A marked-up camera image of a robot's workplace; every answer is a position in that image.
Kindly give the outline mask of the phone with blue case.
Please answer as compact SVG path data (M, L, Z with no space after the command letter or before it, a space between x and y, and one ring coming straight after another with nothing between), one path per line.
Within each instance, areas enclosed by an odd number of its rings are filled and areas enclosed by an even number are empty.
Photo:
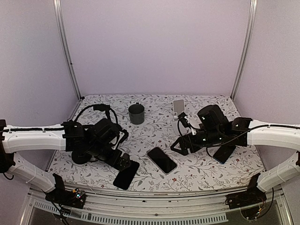
M236 146L226 146L223 145L221 146L213 155L213 158L218 161L221 164L224 164L229 157L231 156L231 154L234 152L234 150L236 149Z

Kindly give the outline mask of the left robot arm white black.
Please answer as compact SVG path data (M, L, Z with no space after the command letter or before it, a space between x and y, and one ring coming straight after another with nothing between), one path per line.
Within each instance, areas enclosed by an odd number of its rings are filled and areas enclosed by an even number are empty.
M95 125L77 121L46 127L14 127L0 121L0 172L16 175L33 184L59 203L66 203L70 194L63 188L60 177L49 174L19 154L26 150L56 150L72 153L76 164L85 164L91 158L123 171L132 164L130 156L118 149L128 132L109 119Z

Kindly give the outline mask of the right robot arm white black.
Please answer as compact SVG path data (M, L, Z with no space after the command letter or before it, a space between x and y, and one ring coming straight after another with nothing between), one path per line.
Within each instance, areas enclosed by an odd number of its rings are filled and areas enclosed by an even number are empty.
M217 147L218 151L226 152L237 146L275 146L294 149L296 152L276 167L251 177L242 200L253 204L271 188L287 182L300 174L300 127L296 125L267 123L252 118L237 117L229 121L218 105L202 108L197 116L201 123L196 127L184 113L177 112L177 124L189 128L191 132L180 135L172 151L186 156L201 148Z

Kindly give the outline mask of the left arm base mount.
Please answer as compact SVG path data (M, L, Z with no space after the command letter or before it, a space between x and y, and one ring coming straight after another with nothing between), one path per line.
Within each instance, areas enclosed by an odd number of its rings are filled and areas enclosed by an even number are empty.
M55 185L54 190L45 194L45 199L52 203L57 203L63 206L83 209L86 201L85 191L75 188L72 191L66 190L63 179L53 173Z

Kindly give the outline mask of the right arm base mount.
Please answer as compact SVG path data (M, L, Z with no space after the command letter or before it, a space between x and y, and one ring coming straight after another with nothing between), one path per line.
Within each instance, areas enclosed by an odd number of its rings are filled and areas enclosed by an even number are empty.
M245 191L228 194L226 196L225 204L229 206L229 209L245 207L267 200L265 192L259 190L257 187L259 175L260 173L254 175L250 179Z

